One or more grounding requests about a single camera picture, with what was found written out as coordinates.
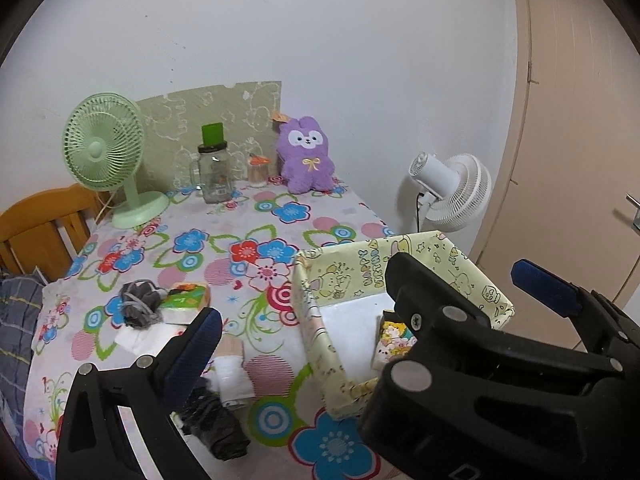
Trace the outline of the white cloth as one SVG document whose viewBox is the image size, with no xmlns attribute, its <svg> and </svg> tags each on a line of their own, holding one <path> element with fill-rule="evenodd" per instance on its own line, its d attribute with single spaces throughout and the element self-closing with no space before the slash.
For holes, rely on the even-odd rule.
<svg viewBox="0 0 640 480">
<path fill-rule="evenodd" d="M 117 331 L 116 344 L 134 356 L 157 356 L 171 338 L 182 335 L 188 326 L 156 323 L 144 330 L 124 326 Z"/>
</svg>

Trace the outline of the green tissue pack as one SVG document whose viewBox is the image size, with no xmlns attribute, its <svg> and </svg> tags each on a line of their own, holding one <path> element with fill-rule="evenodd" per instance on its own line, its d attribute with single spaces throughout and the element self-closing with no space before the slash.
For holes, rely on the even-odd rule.
<svg viewBox="0 0 640 480">
<path fill-rule="evenodd" d="M 189 325 L 204 308 L 209 307 L 210 291 L 206 284 L 178 283 L 160 302 L 157 311 L 165 323 Z"/>
</svg>

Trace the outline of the cartoon tissue pack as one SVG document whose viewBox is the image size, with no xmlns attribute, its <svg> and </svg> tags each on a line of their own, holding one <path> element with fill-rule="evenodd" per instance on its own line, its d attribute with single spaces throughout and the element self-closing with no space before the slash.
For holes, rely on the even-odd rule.
<svg viewBox="0 0 640 480">
<path fill-rule="evenodd" d="M 416 336 L 392 311 L 384 311 L 378 320 L 378 336 L 372 356 L 372 368 L 382 370 L 392 361 L 405 356 L 416 343 Z"/>
</svg>

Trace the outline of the grey plaid pillow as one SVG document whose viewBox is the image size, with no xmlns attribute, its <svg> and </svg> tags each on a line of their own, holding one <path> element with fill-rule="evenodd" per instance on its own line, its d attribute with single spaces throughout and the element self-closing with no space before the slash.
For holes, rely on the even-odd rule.
<svg viewBox="0 0 640 480">
<path fill-rule="evenodd" d="M 1 278 L 1 395 L 18 419 L 24 411 L 42 290 L 43 282 L 34 274 Z"/>
</svg>

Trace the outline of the yellow patterned storage box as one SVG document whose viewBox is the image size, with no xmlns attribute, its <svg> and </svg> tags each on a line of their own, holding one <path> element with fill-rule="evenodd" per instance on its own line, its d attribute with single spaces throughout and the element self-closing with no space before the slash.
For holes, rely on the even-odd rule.
<svg viewBox="0 0 640 480">
<path fill-rule="evenodd" d="M 296 255 L 292 299 L 307 360 L 326 411 L 335 419 L 360 414 L 380 376 L 373 364 L 383 312 L 393 309 L 385 271 L 400 252 L 469 299 L 495 330 L 514 315 L 512 302 L 472 261 L 438 231 L 374 238 L 303 250 Z"/>
</svg>

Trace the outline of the floral tablecloth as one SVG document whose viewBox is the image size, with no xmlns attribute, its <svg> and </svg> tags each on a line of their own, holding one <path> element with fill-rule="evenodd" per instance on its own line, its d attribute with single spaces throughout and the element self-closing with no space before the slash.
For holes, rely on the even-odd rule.
<svg viewBox="0 0 640 480">
<path fill-rule="evenodd" d="M 23 408 L 22 442 L 46 464 L 58 452 L 63 412 L 82 363 L 107 370 L 134 356 L 116 340 L 124 329 L 119 291 L 149 280 L 160 287 L 204 283 L 228 332 L 241 339 L 256 399 L 239 411 L 247 454 L 216 460 L 188 445 L 214 479 L 390 479 L 396 469 L 364 446 L 353 420 L 323 406 L 291 304 L 298 252 L 390 234 L 345 183 L 296 196 L 279 181 L 240 185 L 228 204 L 192 190 L 172 192 L 158 218 L 131 230 L 96 229 L 43 303 Z"/>
</svg>

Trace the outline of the white standing fan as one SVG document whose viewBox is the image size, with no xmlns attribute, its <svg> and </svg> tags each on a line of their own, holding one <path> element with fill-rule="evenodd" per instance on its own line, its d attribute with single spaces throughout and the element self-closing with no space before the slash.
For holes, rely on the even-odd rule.
<svg viewBox="0 0 640 480">
<path fill-rule="evenodd" d="M 440 160 L 421 152 L 408 174 L 420 186 L 416 196 L 416 227 L 452 233 L 472 224 L 487 208 L 492 191 L 491 175 L 472 154 Z"/>
</svg>

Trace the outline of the wooden chair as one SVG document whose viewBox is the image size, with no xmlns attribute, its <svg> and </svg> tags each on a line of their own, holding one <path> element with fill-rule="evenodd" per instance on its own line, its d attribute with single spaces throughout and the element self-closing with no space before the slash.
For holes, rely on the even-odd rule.
<svg viewBox="0 0 640 480">
<path fill-rule="evenodd" d="M 1 214 L 1 267 L 12 274 L 42 271 L 62 278 L 90 237 L 87 219 L 99 220 L 108 194 L 79 184 L 20 200 Z"/>
</svg>

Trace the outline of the beige door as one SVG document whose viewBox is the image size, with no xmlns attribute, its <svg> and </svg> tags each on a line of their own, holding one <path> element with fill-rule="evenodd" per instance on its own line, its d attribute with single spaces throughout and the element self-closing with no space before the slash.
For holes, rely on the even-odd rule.
<svg viewBox="0 0 640 480">
<path fill-rule="evenodd" d="M 624 306 L 639 285 L 639 55 L 602 0 L 516 0 L 518 78 L 495 203 L 475 246 L 509 332 L 576 348 L 511 282 L 527 259 Z"/>
</svg>

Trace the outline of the purple bunny plush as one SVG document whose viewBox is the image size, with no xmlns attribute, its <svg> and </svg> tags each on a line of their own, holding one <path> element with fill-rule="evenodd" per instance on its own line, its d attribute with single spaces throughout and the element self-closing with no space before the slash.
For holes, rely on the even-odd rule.
<svg viewBox="0 0 640 480">
<path fill-rule="evenodd" d="M 281 124 L 277 153 L 288 192 L 332 190 L 335 166 L 329 156 L 329 140 L 313 117 L 292 118 Z"/>
</svg>

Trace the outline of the glass jar green lid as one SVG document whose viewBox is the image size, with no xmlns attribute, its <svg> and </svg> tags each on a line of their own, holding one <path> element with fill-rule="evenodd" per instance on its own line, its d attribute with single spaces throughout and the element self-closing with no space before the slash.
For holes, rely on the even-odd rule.
<svg viewBox="0 0 640 480">
<path fill-rule="evenodd" d="M 190 163 L 191 183 L 200 190 L 206 204 L 228 202 L 234 187 L 224 125 L 202 125 L 201 134 L 198 157 Z"/>
</svg>

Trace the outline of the green desk fan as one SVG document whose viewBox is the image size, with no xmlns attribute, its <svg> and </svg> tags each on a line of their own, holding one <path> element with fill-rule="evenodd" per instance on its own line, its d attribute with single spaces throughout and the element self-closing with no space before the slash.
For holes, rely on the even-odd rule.
<svg viewBox="0 0 640 480">
<path fill-rule="evenodd" d="M 166 194 L 137 190 L 145 141 L 137 103 L 115 92 L 82 100 L 63 129 L 63 160 L 74 179 L 94 192 L 124 192 L 125 200 L 112 209 L 116 229 L 141 226 L 169 206 Z"/>
</svg>

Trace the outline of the small toothpick jar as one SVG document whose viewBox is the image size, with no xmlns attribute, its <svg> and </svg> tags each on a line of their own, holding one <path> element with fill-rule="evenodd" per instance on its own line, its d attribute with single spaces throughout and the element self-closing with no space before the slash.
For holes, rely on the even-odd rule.
<svg viewBox="0 0 640 480">
<path fill-rule="evenodd" d="M 268 184 L 270 159 L 250 154 L 247 159 L 247 180 L 252 188 L 262 188 Z"/>
</svg>

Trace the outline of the green patterned board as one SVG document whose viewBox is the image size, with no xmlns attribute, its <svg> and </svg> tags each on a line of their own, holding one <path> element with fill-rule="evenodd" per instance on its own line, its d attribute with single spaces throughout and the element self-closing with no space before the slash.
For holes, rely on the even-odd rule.
<svg viewBox="0 0 640 480">
<path fill-rule="evenodd" d="M 175 191 L 191 184 L 190 165 L 203 143 L 202 127 L 221 124 L 232 177 L 247 176 L 248 158 L 264 156 L 277 172 L 278 133 L 272 114 L 280 110 L 280 81 L 238 82 L 152 96 L 138 103 L 145 128 L 140 191 Z"/>
</svg>

